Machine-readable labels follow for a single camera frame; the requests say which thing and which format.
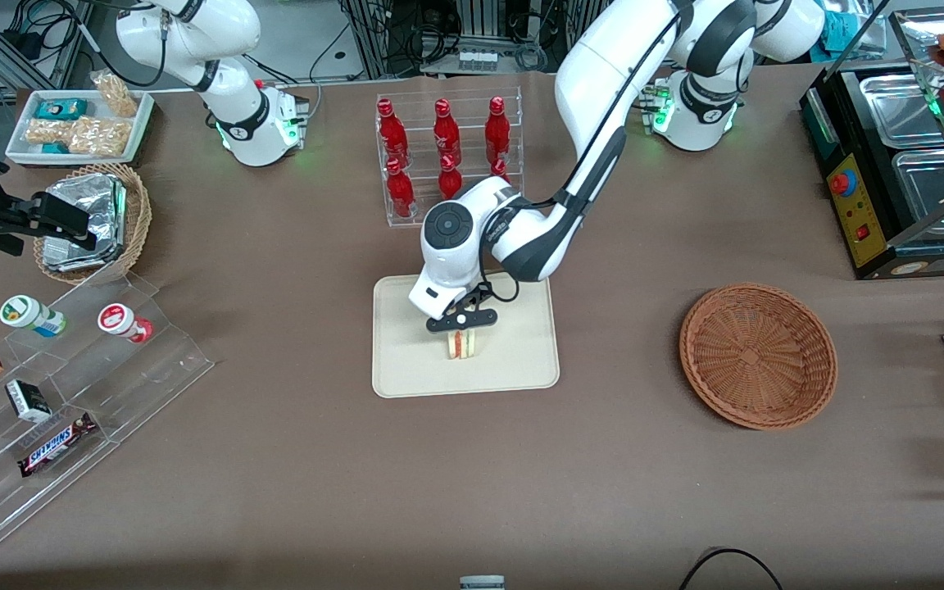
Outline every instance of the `emergency stop button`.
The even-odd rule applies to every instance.
[[[844,170],[839,175],[833,176],[833,179],[828,182],[828,189],[832,190],[833,194],[840,195],[840,197],[850,197],[857,188],[858,176],[855,176],[853,170]]]

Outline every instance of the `metal tray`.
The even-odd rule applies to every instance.
[[[944,149],[899,152],[891,165],[916,220],[922,220],[944,202]],[[929,232],[944,234],[944,220]]]
[[[876,122],[880,141],[895,149],[944,146],[942,130],[912,74],[877,75],[858,85]]]

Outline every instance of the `brown wicker basket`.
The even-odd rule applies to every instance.
[[[818,415],[836,388],[828,331],[792,295],[763,284],[706,294],[679,331],[694,392],[749,429],[791,429]]]
[[[128,270],[134,266],[141,256],[143,243],[148,237],[148,227],[151,224],[151,202],[148,199],[148,191],[141,182],[141,176],[136,175],[134,169],[125,164],[92,164],[83,166],[75,172],[67,175],[68,179],[75,176],[93,175],[93,173],[105,173],[105,175],[119,176],[119,179],[126,186],[126,251],[120,255],[119,259],[112,262],[122,270]],[[36,238],[31,253],[34,254],[34,264],[39,266],[39,270],[49,277],[68,284],[79,284],[86,277],[89,277],[100,268],[82,269],[81,271],[68,271],[63,273],[53,272],[46,268],[42,263],[43,239]]]

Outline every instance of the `acrylic bottle rack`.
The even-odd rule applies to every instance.
[[[141,277],[108,266],[50,305],[67,318],[63,333],[43,338],[17,329],[0,342],[0,542],[214,365],[162,314],[156,292]],[[112,302],[149,319],[151,338],[134,344],[102,332],[98,312]],[[52,417],[39,424],[16,418],[4,388],[12,379],[37,385]],[[16,461],[84,412],[98,429],[21,478]]]
[[[385,170],[387,156],[381,139],[381,117],[377,117],[374,133],[378,138],[378,158],[381,161],[381,188],[385,195],[385,213],[391,227],[419,227],[424,214],[443,196],[439,192],[439,154],[435,146],[435,101],[446,98],[450,101],[450,112],[461,132],[461,172],[465,188],[490,175],[487,161],[487,117],[490,116],[490,98],[505,98],[505,113],[510,130],[509,156],[506,159],[509,180],[512,186],[525,194],[524,187],[524,102],[520,86],[483,88],[479,90],[447,90],[438,93],[379,94],[380,98],[393,101],[396,115],[406,128],[410,145],[410,165],[406,172],[413,183],[413,195],[417,204],[415,216],[404,218],[393,211],[388,197],[388,172]]]

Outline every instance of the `red button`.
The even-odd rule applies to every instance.
[[[844,194],[851,187],[851,179],[847,175],[835,175],[829,180],[828,187],[835,194]]]

